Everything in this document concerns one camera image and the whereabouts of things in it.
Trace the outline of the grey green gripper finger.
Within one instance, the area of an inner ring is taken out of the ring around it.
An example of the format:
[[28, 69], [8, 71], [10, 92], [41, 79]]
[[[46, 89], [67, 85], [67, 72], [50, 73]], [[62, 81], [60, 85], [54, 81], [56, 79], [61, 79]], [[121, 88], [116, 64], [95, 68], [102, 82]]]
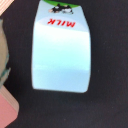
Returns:
[[3, 20], [0, 19], [0, 88], [7, 80], [10, 68], [7, 68], [9, 61], [9, 50], [7, 45], [7, 39], [3, 29]]

